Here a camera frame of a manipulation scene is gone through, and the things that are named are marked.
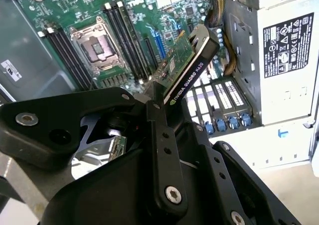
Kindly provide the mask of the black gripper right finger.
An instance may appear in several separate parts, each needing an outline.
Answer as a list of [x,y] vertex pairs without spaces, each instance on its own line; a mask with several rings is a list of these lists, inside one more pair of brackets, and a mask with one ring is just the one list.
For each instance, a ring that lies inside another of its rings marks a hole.
[[198,225],[298,225],[300,222],[276,197],[231,145],[211,144],[205,129],[191,120],[182,102],[181,158],[194,166],[189,209],[201,215]]

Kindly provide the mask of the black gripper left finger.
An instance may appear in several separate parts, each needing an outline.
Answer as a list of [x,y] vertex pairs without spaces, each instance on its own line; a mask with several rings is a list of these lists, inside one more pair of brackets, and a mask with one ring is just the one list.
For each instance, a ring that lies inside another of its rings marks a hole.
[[183,176],[167,116],[157,83],[140,96],[109,88],[6,104],[0,109],[0,174],[35,213],[42,213],[77,180],[71,161],[87,139],[122,135],[128,142],[119,158],[142,151],[151,193],[148,209],[185,213]]

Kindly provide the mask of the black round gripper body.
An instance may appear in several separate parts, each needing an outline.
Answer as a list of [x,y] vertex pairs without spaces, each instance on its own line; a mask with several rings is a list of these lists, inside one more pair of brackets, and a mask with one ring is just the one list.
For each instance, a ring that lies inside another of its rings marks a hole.
[[200,184],[198,169],[181,164],[187,193],[187,214],[180,220],[149,214],[141,150],[130,152],[63,187],[49,202],[45,225],[221,225],[212,191]]

